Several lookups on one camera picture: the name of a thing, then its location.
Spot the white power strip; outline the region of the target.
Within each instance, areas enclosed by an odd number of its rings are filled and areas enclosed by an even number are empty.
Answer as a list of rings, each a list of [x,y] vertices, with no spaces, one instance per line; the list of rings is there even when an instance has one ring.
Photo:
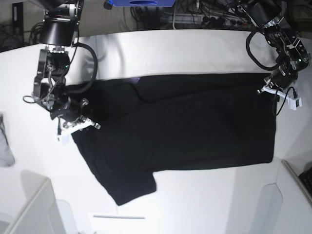
[[[237,17],[227,15],[206,16],[202,14],[177,14],[175,17],[170,14],[163,14],[160,17],[161,23],[191,24],[196,26],[207,26],[209,28],[240,28],[246,27],[247,23]]]

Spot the white bin lower left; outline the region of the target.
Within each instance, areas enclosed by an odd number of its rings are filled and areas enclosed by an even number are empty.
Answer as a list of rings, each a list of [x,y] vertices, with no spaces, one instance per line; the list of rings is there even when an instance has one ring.
[[[8,225],[5,234],[65,234],[51,180],[45,178]]]

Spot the white bin lower right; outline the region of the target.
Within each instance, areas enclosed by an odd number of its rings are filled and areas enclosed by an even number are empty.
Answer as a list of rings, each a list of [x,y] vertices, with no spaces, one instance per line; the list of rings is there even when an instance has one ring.
[[[310,234],[312,196],[285,160],[277,180],[260,195],[251,227],[252,234]]]

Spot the white bin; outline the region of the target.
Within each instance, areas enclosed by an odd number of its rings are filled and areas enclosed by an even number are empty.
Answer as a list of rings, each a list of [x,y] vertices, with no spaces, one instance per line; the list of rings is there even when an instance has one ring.
[[[8,225],[5,234],[65,234],[51,180],[45,178]]]
[[[260,195],[251,227],[252,234],[310,234],[312,196],[285,160],[277,180]]]

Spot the blue box at top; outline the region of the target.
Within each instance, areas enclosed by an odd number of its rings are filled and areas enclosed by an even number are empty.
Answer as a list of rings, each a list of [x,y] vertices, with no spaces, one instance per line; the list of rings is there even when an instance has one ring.
[[[109,0],[115,7],[158,6],[172,7],[176,0]]]

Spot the grey cloth at left edge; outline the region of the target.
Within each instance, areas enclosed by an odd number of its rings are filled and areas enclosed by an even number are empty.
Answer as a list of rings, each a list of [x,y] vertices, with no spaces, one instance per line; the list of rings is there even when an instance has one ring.
[[[9,147],[5,126],[3,123],[3,114],[0,115],[0,166],[7,168],[15,164],[15,159]]]

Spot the black keyboard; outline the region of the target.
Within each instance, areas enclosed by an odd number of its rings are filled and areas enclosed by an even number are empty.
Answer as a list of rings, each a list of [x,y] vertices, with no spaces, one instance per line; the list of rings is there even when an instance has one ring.
[[[305,186],[305,188],[307,189],[307,191],[312,194],[312,170],[308,170],[306,172],[303,172],[300,176],[299,176],[301,182],[303,183],[303,185]]]

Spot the black T-shirt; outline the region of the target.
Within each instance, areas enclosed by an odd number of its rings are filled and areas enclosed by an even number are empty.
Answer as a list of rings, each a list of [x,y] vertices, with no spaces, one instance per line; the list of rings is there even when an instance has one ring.
[[[115,203],[156,191],[153,174],[270,163],[273,95],[265,73],[162,75],[97,80],[71,98],[100,124],[72,138]]]

